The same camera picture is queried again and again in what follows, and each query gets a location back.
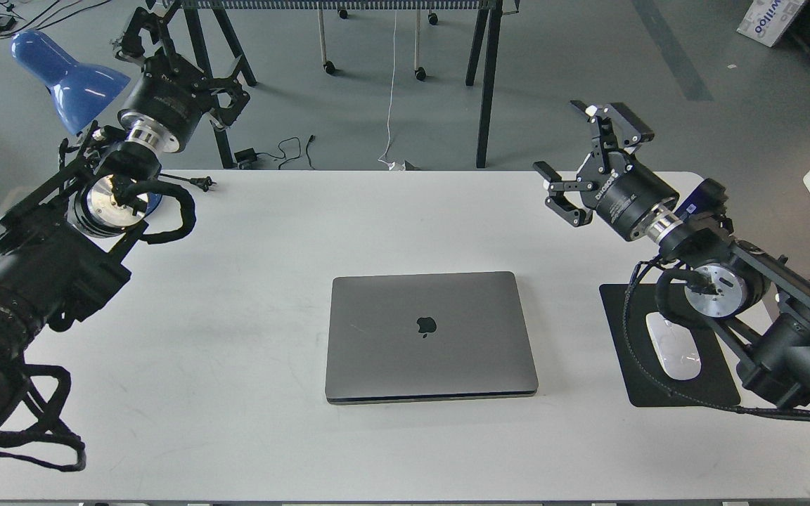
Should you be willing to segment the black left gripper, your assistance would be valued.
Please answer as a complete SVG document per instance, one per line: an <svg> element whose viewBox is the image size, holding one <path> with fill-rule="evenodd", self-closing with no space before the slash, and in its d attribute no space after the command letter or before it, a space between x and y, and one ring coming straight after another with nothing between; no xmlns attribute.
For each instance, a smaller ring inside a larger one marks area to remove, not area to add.
<svg viewBox="0 0 810 506"><path fill-rule="evenodd" d="M238 80L248 61L238 56L227 77L207 77L181 56L170 60L166 52L146 57L142 33L151 44L169 39L168 25L174 7L164 12L137 7L121 34L112 42L116 60L144 60L134 89L119 112L123 128L148 127L158 137L157 149L180 153L186 148L200 119L208 115L215 131L224 131L237 121L250 100Z"/></svg>

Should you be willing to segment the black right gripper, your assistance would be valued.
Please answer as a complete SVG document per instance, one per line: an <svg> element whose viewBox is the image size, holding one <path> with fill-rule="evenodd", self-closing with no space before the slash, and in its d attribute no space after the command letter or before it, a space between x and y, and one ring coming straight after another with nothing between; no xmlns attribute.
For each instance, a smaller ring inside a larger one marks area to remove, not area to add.
<svg viewBox="0 0 810 506"><path fill-rule="evenodd" d="M593 210L623 240L640 239L650 210L656 205L672 210L679 199L676 190L631 155L640 144L652 141L655 131L623 102L588 105L571 100L570 105L588 119L591 154L576 181L565 181L547 162L533 163L545 181L546 206L573 227L590 224ZM572 204L568 192L581 193L584 206Z"/></svg>

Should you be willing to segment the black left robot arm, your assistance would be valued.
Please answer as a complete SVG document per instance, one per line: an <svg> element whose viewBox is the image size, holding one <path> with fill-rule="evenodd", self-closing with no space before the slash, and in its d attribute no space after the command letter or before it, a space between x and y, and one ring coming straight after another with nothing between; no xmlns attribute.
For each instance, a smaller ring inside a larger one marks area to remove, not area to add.
<svg viewBox="0 0 810 506"><path fill-rule="evenodd" d="M141 68L118 126L96 116L129 78L87 65L40 31L17 33L11 54L45 86L76 140L59 146L57 173L0 218L0 458L32 443L67 446L72 464L20 460L61 472L86 467L86 446L61 420L70 373L25 360L46 329L65 331L101 310L131 279L123 260L139 241L192 233L193 196L162 173L160 158L186 148L202 118L231 167L225 129L250 102L248 59L221 1L152 2L132 13L115 57Z"/></svg>

